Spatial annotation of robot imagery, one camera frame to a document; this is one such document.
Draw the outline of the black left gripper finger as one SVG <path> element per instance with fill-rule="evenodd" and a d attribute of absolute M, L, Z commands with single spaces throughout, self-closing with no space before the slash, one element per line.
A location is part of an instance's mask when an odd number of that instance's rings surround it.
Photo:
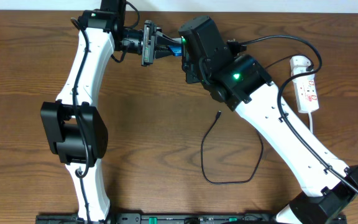
<path fill-rule="evenodd" d="M 174 40 L 160 31 L 155 33 L 155 43 L 161 46 L 181 46 L 181 40 Z"/>
<path fill-rule="evenodd" d="M 154 59 L 164 58 L 173 55 L 168 47 L 157 47 L 154 49 Z"/>

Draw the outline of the blue-screen Samsung smartphone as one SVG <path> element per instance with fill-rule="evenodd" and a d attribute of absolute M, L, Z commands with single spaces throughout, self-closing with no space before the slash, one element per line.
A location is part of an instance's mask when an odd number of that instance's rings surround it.
<path fill-rule="evenodd" d="M 181 57 L 182 56 L 182 38 L 177 37 L 173 38 L 174 44 L 167 45 L 169 51 L 172 52 L 173 56 Z"/>

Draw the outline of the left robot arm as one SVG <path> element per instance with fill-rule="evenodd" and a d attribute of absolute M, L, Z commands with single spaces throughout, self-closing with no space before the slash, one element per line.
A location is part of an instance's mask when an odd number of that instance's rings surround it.
<path fill-rule="evenodd" d="M 73 215 L 38 215 L 36 223 L 115 223 L 101 161 L 108 129 L 98 112 L 98 98 L 110 60 L 141 56 L 148 66 L 157 58 L 181 55 L 181 38 L 170 38 L 152 21 L 143 29 L 125 26 L 127 1 L 102 1 L 72 24 L 79 31 L 78 48 L 67 81 L 54 102 L 43 102 L 40 116 L 50 150 L 69 171 L 79 210 Z"/>

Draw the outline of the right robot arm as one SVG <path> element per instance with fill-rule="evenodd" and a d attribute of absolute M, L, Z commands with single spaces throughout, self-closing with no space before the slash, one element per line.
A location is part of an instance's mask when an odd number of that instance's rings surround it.
<path fill-rule="evenodd" d="M 251 55 L 247 42 L 223 41 L 214 21 L 196 17 L 179 28 L 187 74 L 251 124 L 295 175 L 301 193 L 272 223 L 330 223 L 358 197 L 358 165 L 331 153 L 283 99 L 283 87 Z"/>

